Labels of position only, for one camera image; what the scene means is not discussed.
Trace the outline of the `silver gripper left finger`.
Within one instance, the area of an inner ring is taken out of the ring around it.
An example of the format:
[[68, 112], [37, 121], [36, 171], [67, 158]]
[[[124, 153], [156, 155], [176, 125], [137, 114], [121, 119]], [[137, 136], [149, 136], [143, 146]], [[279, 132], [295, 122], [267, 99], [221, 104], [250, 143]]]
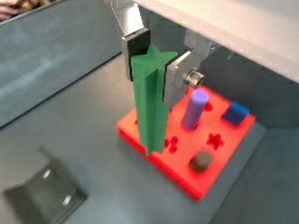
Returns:
[[151, 44], [151, 31], [144, 27], [137, 4], [132, 0], [109, 0], [123, 33], [121, 50], [125, 56], [125, 76], [132, 81], [131, 57], [145, 54]]

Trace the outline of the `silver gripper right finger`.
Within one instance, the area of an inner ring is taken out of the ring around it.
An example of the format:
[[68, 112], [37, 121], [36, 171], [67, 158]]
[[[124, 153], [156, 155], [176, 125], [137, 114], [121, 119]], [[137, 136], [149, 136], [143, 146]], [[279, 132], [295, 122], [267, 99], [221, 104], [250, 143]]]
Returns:
[[184, 44], [189, 50], [165, 67], [163, 103], [171, 109], [184, 97], [187, 87], [196, 89], [204, 80], [199, 72], [201, 62], [209, 56], [213, 42], [192, 30], [185, 31]]

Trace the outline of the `person's hand in background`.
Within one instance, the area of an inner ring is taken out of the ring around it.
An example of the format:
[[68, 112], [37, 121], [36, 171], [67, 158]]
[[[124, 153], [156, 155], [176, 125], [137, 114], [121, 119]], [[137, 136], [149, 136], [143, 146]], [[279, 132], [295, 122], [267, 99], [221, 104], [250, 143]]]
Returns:
[[9, 5], [0, 4], [0, 20], [5, 21], [19, 14], [19, 10], [12, 8]]

